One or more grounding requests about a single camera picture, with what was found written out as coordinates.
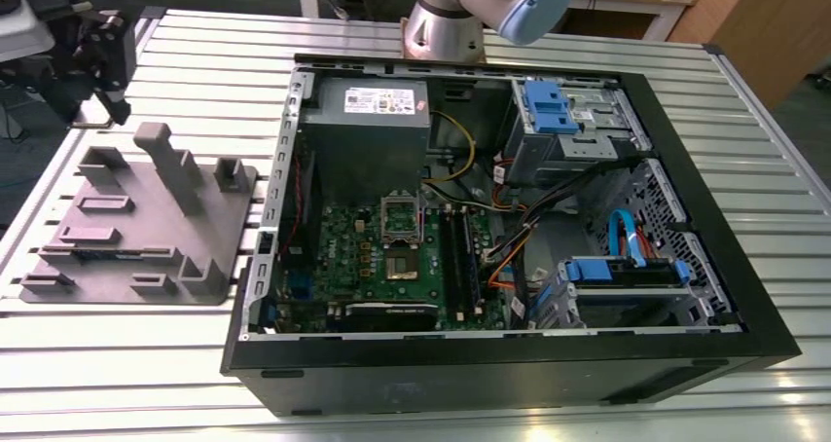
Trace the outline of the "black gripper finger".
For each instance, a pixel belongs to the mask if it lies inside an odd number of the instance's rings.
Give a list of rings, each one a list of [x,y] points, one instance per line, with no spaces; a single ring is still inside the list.
[[[131,115],[125,93],[135,72],[133,25],[102,25],[90,34],[95,94],[113,121],[123,125]]]

